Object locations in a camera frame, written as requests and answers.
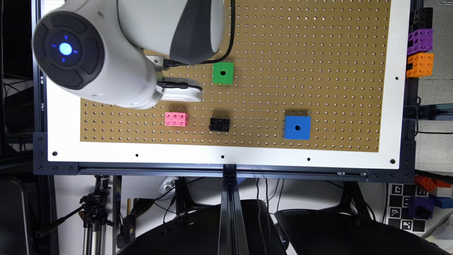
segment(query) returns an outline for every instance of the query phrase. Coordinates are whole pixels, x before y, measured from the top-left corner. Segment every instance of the tripod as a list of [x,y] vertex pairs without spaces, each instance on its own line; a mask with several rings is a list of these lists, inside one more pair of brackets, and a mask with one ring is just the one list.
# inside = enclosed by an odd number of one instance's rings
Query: tripod
[[68,215],[55,220],[50,225],[36,232],[36,237],[41,238],[56,229],[72,215],[79,213],[84,222],[84,255],[101,255],[105,241],[105,226],[113,226],[115,223],[107,220],[108,213],[105,209],[107,204],[109,176],[96,176],[94,192],[80,199],[79,208]]

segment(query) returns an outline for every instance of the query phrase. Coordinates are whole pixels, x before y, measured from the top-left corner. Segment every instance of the red object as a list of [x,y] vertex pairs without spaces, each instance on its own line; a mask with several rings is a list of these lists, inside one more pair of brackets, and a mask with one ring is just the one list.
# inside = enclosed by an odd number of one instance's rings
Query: red object
[[443,181],[439,181],[439,180],[433,180],[434,184],[437,186],[437,187],[443,187],[443,188],[451,188],[452,185],[451,184],[448,184],[448,183],[445,183]]
[[189,115],[187,113],[165,113],[165,125],[174,127],[185,127],[188,125]]
[[418,187],[427,192],[431,192],[436,188],[436,185],[433,181],[431,181],[430,178],[423,176],[416,176],[415,184],[417,184]]

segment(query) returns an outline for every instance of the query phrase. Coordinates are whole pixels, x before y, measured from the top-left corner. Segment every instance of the blue led light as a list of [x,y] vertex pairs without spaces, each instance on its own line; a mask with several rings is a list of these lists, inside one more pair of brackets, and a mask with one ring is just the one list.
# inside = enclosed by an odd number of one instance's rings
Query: blue led light
[[59,45],[59,51],[63,55],[70,55],[72,53],[72,47],[69,43],[63,42],[62,44]]

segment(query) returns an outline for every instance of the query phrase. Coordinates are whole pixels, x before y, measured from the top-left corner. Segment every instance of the blue block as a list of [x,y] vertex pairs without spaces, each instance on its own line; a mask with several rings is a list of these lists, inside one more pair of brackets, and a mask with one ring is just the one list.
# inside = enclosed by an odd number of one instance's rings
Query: blue block
[[311,117],[285,116],[285,139],[310,140]]
[[436,198],[436,200],[434,201],[434,205],[442,209],[453,208],[453,199]]
[[409,216],[415,219],[423,219],[424,213],[430,212],[428,218],[432,219],[432,212],[434,212],[434,199],[432,198],[409,198]]

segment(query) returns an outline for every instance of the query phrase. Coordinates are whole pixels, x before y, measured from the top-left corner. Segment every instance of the white frame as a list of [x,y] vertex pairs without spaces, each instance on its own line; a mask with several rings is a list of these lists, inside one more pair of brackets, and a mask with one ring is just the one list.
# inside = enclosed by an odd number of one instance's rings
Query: white frame
[[398,169],[410,3],[391,1],[379,152],[81,142],[81,99],[47,79],[48,160]]

